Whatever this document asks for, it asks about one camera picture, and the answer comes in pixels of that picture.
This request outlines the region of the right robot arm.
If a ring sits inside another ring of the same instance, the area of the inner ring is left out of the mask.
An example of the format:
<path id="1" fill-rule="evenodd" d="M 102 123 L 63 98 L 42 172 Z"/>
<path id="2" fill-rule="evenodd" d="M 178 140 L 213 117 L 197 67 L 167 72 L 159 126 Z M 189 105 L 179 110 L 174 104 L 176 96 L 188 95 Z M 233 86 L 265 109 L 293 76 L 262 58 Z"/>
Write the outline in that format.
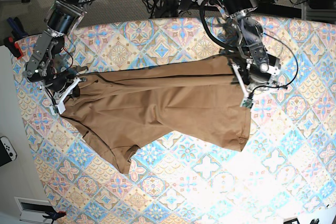
<path id="1" fill-rule="evenodd" d="M 78 70 L 63 67 L 57 70 L 55 56 L 65 48 L 65 37 L 81 22 L 90 0 L 55 0 L 45 22 L 47 29 L 39 35 L 33 54 L 25 64 L 23 77 L 29 82 L 38 82 L 40 89 L 51 101 L 53 115 L 65 112 L 65 99 L 71 96 L 83 79 Z"/>

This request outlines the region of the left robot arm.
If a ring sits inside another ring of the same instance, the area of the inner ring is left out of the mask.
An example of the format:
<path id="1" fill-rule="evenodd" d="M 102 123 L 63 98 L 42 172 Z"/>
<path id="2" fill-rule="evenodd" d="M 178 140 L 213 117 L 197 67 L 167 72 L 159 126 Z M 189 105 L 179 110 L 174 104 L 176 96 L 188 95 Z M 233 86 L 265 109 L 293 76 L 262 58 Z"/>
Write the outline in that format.
<path id="1" fill-rule="evenodd" d="M 224 42 L 210 31 L 205 20 L 207 4 L 216 6 L 222 17 L 231 25 L 237 39 Z M 203 0 L 200 4 L 200 18 L 208 37 L 221 46 L 220 54 L 226 56 L 243 91 L 242 107 L 251 109 L 257 90 L 285 89 L 287 85 L 277 81 L 281 64 L 279 58 L 270 55 L 263 44 L 263 29 L 251 17 L 257 8 L 256 0 Z"/>

